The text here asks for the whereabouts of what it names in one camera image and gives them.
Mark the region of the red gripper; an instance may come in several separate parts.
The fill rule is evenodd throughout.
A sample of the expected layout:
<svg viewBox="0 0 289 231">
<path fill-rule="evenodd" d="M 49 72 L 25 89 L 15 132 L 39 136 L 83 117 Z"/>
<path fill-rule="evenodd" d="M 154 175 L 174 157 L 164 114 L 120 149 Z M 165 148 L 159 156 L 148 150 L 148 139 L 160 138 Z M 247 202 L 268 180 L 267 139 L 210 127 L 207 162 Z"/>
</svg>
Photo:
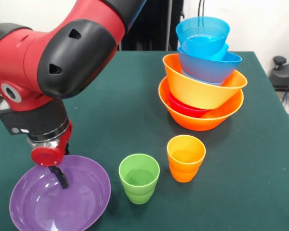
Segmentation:
<svg viewBox="0 0 289 231">
<path fill-rule="evenodd" d="M 64 132 L 55 138 L 41 142 L 30 140 L 32 160 L 39 166 L 49 167 L 63 189 L 67 189 L 69 183 L 65 174 L 56 165 L 62 162 L 64 155 L 70 154 L 68 142 L 72 130 L 73 124 L 69 121 Z"/>
</svg>

